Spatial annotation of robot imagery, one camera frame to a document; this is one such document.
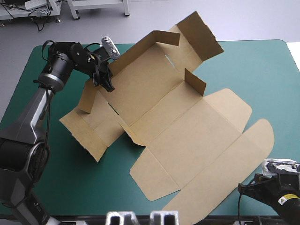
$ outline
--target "white table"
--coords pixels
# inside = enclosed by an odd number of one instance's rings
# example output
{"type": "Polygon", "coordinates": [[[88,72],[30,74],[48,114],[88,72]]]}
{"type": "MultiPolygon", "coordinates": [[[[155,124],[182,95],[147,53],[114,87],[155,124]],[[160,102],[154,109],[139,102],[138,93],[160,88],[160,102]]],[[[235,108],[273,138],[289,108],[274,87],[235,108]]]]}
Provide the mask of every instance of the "white table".
{"type": "Polygon", "coordinates": [[[80,9],[95,9],[95,8],[110,8],[117,5],[124,5],[124,14],[129,16],[128,0],[67,0],[72,16],[74,19],[79,19],[78,10],[80,9]]]}
{"type": "Polygon", "coordinates": [[[300,42],[290,42],[287,43],[287,46],[289,47],[292,57],[300,71],[300,42]]]}

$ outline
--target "black robotic arm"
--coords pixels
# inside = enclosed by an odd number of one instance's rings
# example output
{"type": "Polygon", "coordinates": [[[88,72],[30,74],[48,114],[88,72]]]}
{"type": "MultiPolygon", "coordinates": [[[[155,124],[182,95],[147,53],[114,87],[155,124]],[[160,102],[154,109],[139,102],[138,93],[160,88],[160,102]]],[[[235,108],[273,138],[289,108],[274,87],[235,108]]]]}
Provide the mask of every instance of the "black robotic arm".
{"type": "Polygon", "coordinates": [[[63,90],[73,69],[89,75],[95,86],[113,91],[108,61],[120,56],[109,37],[102,38],[93,52],[80,43],[53,41],[46,41],[42,50],[50,42],[48,58],[44,58],[47,65],[35,81],[39,83],[37,92],[19,118],[0,130],[0,202],[24,225],[61,223],[46,212],[32,191],[49,159],[47,132],[42,124],[51,99],[63,90]]]}

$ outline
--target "cardboard flap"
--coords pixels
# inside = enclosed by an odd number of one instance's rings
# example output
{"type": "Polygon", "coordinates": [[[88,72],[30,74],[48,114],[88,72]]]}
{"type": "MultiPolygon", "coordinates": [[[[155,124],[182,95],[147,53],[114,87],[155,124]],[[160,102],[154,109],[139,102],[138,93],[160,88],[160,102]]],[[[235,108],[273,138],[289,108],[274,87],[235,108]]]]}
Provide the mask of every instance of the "cardboard flap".
{"type": "Polygon", "coordinates": [[[77,108],[86,113],[91,113],[97,90],[98,88],[94,86],[93,81],[89,79],[84,84],[77,108]]]}
{"type": "Polygon", "coordinates": [[[197,12],[179,22],[177,27],[202,61],[223,52],[215,36],[197,12]]]}
{"type": "Polygon", "coordinates": [[[128,136],[135,144],[146,147],[146,145],[138,138],[138,136],[132,131],[132,129],[126,123],[121,122],[120,126],[124,129],[124,131],[128,134],[128,136]]]}
{"type": "Polygon", "coordinates": [[[184,73],[184,80],[196,91],[199,92],[201,96],[204,95],[206,83],[203,82],[199,77],[195,76],[191,72],[189,72],[187,69],[185,69],[184,73]]]}
{"type": "Polygon", "coordinates": [[[243,132],[252,113],[251,106],[230,89],[222,89],[203,98],[239,132],[243,132]]]}
{"type": "Polygon", "coordinates": [[[154,30],[138,43],[132,46],[127,52],[121,55],[121,57],[109,64],[109,68],[113,75],[118,74],[127,65],[136,60],[140,55],[142,55],[147,49],[149,49],[156,42],[165,43],[169,45],[179,45],[180,34],[154,30]]]}
{"type": "Polygon", "coordinates": [[[150,201],[178,191],[180,188],[148,148],[130,169],[130,175],[150,201]]]}
{"type": "Polygon", "coordinates": [[[257,121],[187,184],[163,210],[177,210],[181,225],[196,224],[268,157],[273,145],[271,124],[267,120],[257,121]]]}
{"type": "Polygon", "coordinates": [[[98,162],[107,146],[93,129],[75,112],[71,111],[60,122],[72,133],[73,137],[89,151],[98,162]]]}

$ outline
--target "cardboard tab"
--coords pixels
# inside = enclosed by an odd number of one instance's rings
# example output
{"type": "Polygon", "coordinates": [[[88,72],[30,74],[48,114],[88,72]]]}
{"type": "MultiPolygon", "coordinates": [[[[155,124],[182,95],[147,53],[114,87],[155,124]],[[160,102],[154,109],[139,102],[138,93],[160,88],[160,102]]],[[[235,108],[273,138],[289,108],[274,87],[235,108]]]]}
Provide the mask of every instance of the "cardboard tab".
{"type": "Polygon", "coordinates": [[[204,95],[206,83],[203,82],[200,78],[196,77],[194,74],[185,69],[184,80],[193,87],[196,91],[199,92],[201,96],[204,95]]]}
{"type": "Polygon", "coordinates": [[[197,12],[179,22],[177,27],[202,61],[223,52],[221,46],[216,42],[215,36],[197,12]]]}
{"type": "Polygon", "coordinates": [[[181,225],[196,224],[268,157],[273,145],[271,124],[267,120],[258,120],[187,184],[163,210],[177,210],[181,225]]]}
{"type": "Polygon", "coordinates": [[[89,79],[84,84],[77,108],[86,113],[91,113],[97,90],[98,88],[94,86],[93,81],[89,79]]]}
{"type": "Polygon", "coordinates": [[[122,122],[120,123],[120,126],[125,130],[125,132],[135,144],[146,147],[146,145],[138,138],[138,136],[132,131],[132,129],[130,129],[130,127],[126,123],[122,122]]]}

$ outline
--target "power strip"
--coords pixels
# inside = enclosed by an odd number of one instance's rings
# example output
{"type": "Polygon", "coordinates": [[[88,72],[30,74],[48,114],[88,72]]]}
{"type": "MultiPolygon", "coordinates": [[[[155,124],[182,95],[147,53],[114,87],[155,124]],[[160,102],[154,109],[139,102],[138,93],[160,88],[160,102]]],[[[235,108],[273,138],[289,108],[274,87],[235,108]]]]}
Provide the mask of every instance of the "power strip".
{"type": "Polygon", "coordinates": [[[32,10],[47,5],[47,0],[30,0],[25,2],[25,9],[32,10]]]}

